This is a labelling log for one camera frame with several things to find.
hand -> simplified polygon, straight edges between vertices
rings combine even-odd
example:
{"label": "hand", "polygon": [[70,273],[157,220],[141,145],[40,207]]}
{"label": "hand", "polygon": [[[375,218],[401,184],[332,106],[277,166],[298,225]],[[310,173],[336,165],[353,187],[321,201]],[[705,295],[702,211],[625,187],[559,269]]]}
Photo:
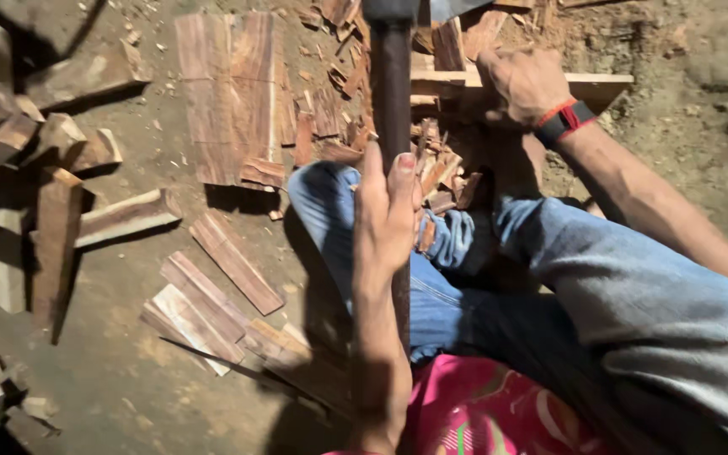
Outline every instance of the hand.
{"label": "hand", "polygon": [[364,150],[353,224],[353,286],[387,284],[409,260],[420,210],[415,161],[411,153],[401,153],[386,177],[378,142]]}
{"label": "hand", "polygon": [[476,59],[476,67],[482,85],[500,95],[498,108],[489,112],[489,120],[510,118],[531,128],[572,97],[561,69],[561,54],[556,50],[484,50]]}

fingernail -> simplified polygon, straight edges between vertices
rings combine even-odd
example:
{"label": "fingernail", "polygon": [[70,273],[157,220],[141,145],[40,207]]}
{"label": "fingernail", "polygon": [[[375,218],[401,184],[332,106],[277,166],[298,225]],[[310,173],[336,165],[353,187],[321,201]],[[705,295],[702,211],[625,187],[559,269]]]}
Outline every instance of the fingernail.
{"label": "fingernail", "polygon": [[411,153],[401,153],[398,156],[398,168],[401,172],[414,172],[415,158]]}

forearm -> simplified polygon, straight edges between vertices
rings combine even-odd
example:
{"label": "forearm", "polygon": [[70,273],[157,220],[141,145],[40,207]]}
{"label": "forearm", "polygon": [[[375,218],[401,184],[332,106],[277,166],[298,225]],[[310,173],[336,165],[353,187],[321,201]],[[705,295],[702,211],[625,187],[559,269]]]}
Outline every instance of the forearm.
{"label": "forearm", "polygon": [[609,219],[728,277],[728,241],[723,233],[599,125],[584,126],[567,136],[560,151]]}

pink shirt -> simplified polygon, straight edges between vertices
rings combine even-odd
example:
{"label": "pink shirt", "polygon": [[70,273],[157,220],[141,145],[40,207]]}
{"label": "pink shirt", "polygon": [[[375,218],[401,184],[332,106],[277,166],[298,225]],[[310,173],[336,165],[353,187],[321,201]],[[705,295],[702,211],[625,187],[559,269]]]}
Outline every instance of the pink shirt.
{"label": "pink shirt", "polygon": [[610,453],[560,398],[483,357],[438,356],[415,375],[404,437],[419,455]]}

denim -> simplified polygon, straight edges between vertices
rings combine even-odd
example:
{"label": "denim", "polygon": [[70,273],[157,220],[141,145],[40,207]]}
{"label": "denim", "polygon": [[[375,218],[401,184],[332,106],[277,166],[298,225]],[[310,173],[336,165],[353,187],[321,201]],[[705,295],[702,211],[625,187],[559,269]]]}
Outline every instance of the denim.
{"label": "denim", "polygon": [[[350,309],[358,171],[318,162],[289,198]],[[490,224],[434,217],[410,255],[411,360],[441,351],[505,362],[571,404],[621,452],[728,453],[728,278],[554,198],[497,202]],[[466,257],[499,252],[553,294],[451,286]]]}

